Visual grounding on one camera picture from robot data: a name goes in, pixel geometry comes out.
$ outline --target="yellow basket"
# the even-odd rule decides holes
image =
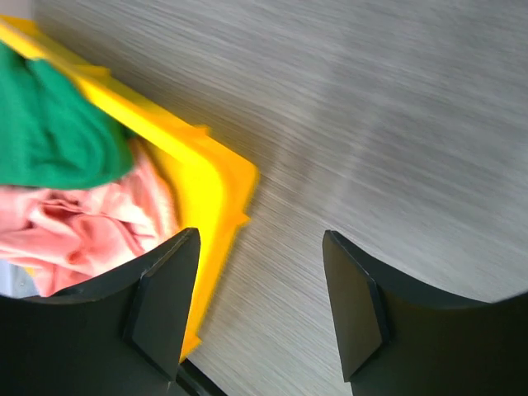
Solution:
[[[0,16],[0,40],[27,59],[46,59],[68,76],[95,106],[143,137],[160,175],[172,188],[178,223],[200,230],[201,250],[181,349],[181,360],[200,345],[197,336],[238,229],[257,184],[257,168],[110,77],[39,31],[32,21]]]

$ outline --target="green towel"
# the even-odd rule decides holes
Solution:
[[[86,189],[133,167],[123,125],[49,63],[1,42],[0,119],[0,184]]]

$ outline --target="pink towel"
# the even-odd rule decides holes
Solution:
[[[152,250],[176,233],[172,199],[139,141],[135,168],[104,186],[60,191],[0,186],[0,258],[34,268],[52,295]]]

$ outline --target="pink fabric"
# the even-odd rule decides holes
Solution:
[[[35,269],[52,295],[152,250],[176,233],[172,199],[139,141],[136,166],[90,190],[0,186],[0,258]]]

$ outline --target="yellow plastic container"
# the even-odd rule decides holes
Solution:
[[[201,250],[181,360],[200,344],[198,330],[215,291],[244,210],[257,184],[257,168],[208,136],[111,78],[39,31],[32,21],[0,16],[0,40],[27,59],[46,59],[95,106],[146,141],[160,175],[172,188],[182,228],[200,230]]]

